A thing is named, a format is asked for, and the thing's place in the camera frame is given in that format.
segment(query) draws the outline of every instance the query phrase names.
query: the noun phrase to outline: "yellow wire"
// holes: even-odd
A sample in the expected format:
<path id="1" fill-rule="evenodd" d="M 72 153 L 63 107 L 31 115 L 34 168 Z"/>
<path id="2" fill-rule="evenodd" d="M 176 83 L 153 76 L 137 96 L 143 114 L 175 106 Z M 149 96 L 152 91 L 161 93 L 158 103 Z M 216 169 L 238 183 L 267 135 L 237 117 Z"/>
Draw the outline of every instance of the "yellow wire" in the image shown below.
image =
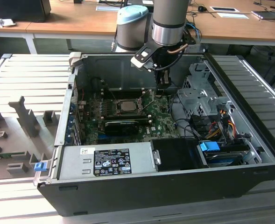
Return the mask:
<path id="1" fill-rule="evenodd" d="M 219 132 L 220 132 L 220 129 L 217 129 L 217 131 L 215 131 L 215 132 L 213 132 L 212 134 L 210 134 L 210 135 L 207 137 L 207 139 L 209 139 L 209 138 L 215 136 L 215 135 L 218 134 Z"/>
<path id="2" fill-rule="evenodd" d="M 235 125 L 229 122 L 229 125 L 232 127 L 233 137 L 235 137 Z"/>

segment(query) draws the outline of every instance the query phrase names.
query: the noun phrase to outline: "computer mouse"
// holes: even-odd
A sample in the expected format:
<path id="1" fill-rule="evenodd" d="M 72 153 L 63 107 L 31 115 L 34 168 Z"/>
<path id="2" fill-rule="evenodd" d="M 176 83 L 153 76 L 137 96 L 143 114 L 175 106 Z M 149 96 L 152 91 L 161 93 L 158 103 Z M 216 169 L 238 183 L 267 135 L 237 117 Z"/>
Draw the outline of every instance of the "computer mouse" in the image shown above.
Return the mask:
<path id="1" fill-rule="evenodd" d="M 199 6 L 199 7 L 197 8 L 197 10 L 198 10 L 200 13 L 203 13 L 203 12 L 207 11 L 207 8 L 206 8 L 205 6 Z"/>

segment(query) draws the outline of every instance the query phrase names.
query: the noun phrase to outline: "blue cable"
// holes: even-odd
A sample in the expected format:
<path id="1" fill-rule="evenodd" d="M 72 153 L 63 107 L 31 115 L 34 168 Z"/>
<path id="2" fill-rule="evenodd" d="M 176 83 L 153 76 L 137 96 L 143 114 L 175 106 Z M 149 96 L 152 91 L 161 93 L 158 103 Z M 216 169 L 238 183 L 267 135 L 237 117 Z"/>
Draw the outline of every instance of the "blue cable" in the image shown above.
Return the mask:
<path id="1" fill-rule="evenodd" d="M 197 40 L 199 41 L 199 32 L 198 32 L 198 29 L 197 29 L 195 26 L 193 26 L 192 24 L 190 24 L 190 23 L 187 23 L 187 25 L 189 25 L 189 26 L 191 26 L 192 28 L 194 28 L 194 30 L 195 30 L 196 33 L 197 33 Z"/>

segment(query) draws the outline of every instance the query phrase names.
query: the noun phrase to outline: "white paper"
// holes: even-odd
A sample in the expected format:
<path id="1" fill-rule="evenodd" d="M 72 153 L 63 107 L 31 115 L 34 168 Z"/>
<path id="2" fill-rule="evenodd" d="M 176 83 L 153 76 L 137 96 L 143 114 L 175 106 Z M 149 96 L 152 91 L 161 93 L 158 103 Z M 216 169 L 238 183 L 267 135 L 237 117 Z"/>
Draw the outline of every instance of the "white paper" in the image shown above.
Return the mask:
<path id="1" fill-rule="evenodd" d="M 233 14 L 233 13 L 217 13 L 222 18 L 235 18 L 235 19 L 249 19 L 244 14 Z"/>
<path id="2" fill-rule="evenodd" d="M 142 0 L 143 4 L 147 4 L 147 5 L 153 5 L 153 1 L 147 1 L 147 0 Z"/>
<path id="3" fill-rule="evenodd" d="M 16 25 L 16 23 L 14 23 L 11 19 L 0 19 L 0 28 L 14 25 Z"/>

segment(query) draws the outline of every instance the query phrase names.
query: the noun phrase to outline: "floor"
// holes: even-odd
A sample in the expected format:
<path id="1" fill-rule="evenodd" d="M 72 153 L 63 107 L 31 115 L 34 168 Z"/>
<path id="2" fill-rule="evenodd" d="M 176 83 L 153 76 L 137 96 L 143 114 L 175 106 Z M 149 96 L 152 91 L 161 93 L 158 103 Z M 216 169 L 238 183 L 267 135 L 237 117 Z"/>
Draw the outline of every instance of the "floor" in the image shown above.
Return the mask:
<path id="1" fill-rule="evenodd" d="M 109 53 L 111 40 L 71 40 L 73 51 L 83 53 Z M 64 39 L 36 39 L 38 54 L 69 54 L 67 42 Z M 275 47 L 209 44 L 208 52 L 215 55 L 243 55 L 253 68 L 263 77 L 275 61 Z M 4 53 L 29 54 L 27 44 L 23 38 L 1 38 L 0 57 Z M 275 73 L 275 65 L 268 72 L 266 80 L 269 82 Z"/>

